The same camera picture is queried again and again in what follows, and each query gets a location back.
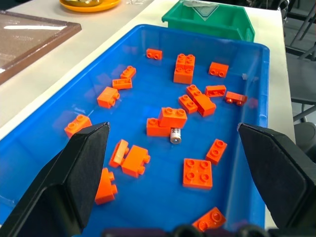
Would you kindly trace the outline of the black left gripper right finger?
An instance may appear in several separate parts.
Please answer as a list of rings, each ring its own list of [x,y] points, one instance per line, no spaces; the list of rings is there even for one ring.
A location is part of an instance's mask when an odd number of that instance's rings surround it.
[[[254,184],[279,228],[316,229],[316,163],[286,135],[240,123]]]

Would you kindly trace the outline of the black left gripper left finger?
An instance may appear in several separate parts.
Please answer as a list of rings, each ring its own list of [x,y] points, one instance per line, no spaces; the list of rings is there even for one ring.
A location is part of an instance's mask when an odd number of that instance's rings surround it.
[[[83,128],[35,177],[0,237],[72,237],[87,226],[101,179],[109,122]]]

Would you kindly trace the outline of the blue plastic bin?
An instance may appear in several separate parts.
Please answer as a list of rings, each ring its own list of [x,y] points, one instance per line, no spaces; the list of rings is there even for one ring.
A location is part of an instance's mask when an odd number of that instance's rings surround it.
[[[162,59],[146,56],[148,48],[161,50]],[[208,85],[224,85],[228,91],[247,96],[245,105],[213,98],[214,114],[188,115],[178,145],[168,137],[146,134],[148,118],[157,118],[162,107],[179,108],[186,85],[173,82],[178,54],[195,59],[193,84],[201,91]],[[165,27],[138,25],[56,92],[10,133],[0,139],[0,224],[9,216],[42,167],[61,151],[69,138],[65,127],[85,115],[93,124],[109,122],[104,166],[116,144],[147,149],[151,157],[145,172],[133,178],[120,168],[110,168],[118,193],[107,204],[93,207],[85,237],[96,237],[108,227],[162,228],[170,231],[191,224],[217,207],[228,230],[244,224],[265,224],[265,205],[250,174],[240,136],[241,122],[267,126],[269,49],[261,44],[220,39]],[[212,76],[212,62],[229,65],[225,78]],[[100,107],[97,97],[112,80],[120,79],[127,66],[136,68],[131,89],[118,90],[120,98],[110,109]],[[217,165],[211,164],[210,190],[183,186],[185,158],[206,160],[219,139],[227,147]]]

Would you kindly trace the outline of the green plastic bin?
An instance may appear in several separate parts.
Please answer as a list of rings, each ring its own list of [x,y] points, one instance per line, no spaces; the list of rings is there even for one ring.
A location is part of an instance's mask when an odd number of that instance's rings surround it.
[[[216,36],[225,39],[253,42],[255,31],[245,8],[218,4],[219,7],[206,20],[179,0],[162,16],[169,28]]]

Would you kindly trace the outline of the orange two-stud toy brick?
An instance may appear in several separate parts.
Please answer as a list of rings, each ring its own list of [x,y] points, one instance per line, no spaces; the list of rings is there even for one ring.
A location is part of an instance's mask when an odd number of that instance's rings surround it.
[[[117,143],[112,153],[112,156],[109,161],[109,166],[113,168],[117,168],[121,166],[124,162],[124,157],[128,154],[128,152],[129,152],[128,142],[121,139]]]
[[[126,79],[114,79],[112,80],[113,88],[117,90],[121,89],[131,89],[132,88],[132,80],[131,78]]]
[[[243,106],[247,101],[247,96],[228,91],[225,96],[225,101],[230,104]]]
[[[146,50],[146,56],[150,59],[161,60],[162,59],[162,51],[148,48]]]
[[[121,165],[123,173],[138,178],[144,174],[144,164],[149,163],[150,158],[147,149],[133,145]]]
[[[192,100],[196,96],[199,96],[199,95],[202,94],[202,92],[194,84],[191,84],[191,85],[187,86],[186,93]]]
[[[225,216],[221,213],[221,211],[214,207],[195,222],[192,225],[199,231],[205,232],[209,229],[217,229],[223,226],[226,222]]]
[[[92,126],[90,118],[84,115],[78,115],[72,122],[70,122],[65,127],[64,130],[67,136],[71,138],[75,133],[89,126]]]
[[[170,136],[170,127],[159,126],[157,118],[148,118],[146,124],[146,133],[148,136],[168,137]]]
[[[228,69],[229,69],[229,65],[212,62],[210,64],[208,73],[212,76],[225,78],[227,75]]]
[[[197,105],[197,111],[203,116],[210,116],[214,114],[216,105],[205,94],[194,97],[194,102]]]
[[[126,69],[121,73],[121,79],[131,79],[136,74],[136,68],[133,66],[127,66]]]
[[[214,143],[210,147],[206,154],[205,159],[210,161],[212,164],[217,165],[227,147],[227,143],[222,140],[215,139]]]
[[[183,128],[187,122],[187,114],[183,109],[173,109],[171,107],[162,107],[158,124],[160,127]]]
[[[197,112],[198,107],[197,105],[193,102],[193,100],[188,96],[188,95],[183,95],[178,98],[178,101],[182,108],[188,113],[192,114]]]
[[[97,102],[100,107],[110,109],[115,105],[116,100],[119,98],[120,94],[117,89],[106,87],[97,97]]]
[[[209,85],[205,87],[205,95],[207,97],[223,97],[226,93],[224,85]]]
[[[97,205],[105,204],[115,199],[115,194],[118,193],[114,181],[114,173],[110,172],[108,168],[103,168],[101,173],[101,179],[99,187],[95,196],[95,202]]]

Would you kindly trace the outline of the orange flat four-stud brick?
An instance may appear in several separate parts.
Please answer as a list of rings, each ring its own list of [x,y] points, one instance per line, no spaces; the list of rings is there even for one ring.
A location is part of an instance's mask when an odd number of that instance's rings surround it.
[[[211,162],[185,158],[183,164],[183,186],[210,190],[213,186]]]

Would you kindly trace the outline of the white cylindrical battery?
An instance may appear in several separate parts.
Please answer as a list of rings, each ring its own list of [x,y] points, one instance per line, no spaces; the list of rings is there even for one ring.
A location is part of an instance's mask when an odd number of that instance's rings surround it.
[[[171,130],[170,130],[170,142],[172,144],[180,144],[181,141],[182,141],[181,129],[180,128],[171,128]]]

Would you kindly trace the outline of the black metal chair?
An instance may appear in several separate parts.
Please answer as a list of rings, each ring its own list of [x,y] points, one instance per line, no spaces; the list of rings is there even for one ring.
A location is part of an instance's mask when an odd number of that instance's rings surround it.
[[[294,47],[294,43],[298,40],[303,40],[307,32],[311,29],[312,25],[316,26],[316,3],[312,6],[308,15],[299,14],[292,12],[294,5],[297,5],[297,9],[301,4],[302,0],[288,0],[288,7],[286,12],[287,19],[298,20],[302,22],[302,25],[295,34],[293,40],[289,45],[285,45],[286,53],[289,53],[294,56],[298,56],[298,59],[308,59],[310,61],[316,62],[316,41],[314,45],[308,50],[302,50],[297,47]]]

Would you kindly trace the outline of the brown framed tray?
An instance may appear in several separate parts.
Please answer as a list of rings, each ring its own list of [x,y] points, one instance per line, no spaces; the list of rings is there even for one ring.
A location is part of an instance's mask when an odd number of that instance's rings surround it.
[[[0,10],[0,85],[80,31],[79,23]]]

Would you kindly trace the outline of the yellow plate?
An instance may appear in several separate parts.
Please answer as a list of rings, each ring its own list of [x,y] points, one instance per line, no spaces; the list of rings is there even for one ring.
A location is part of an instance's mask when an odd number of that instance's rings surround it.
[[[112,9],[121,0],[59,0],[60,4],[71,11],[80,13],[94,13]]]

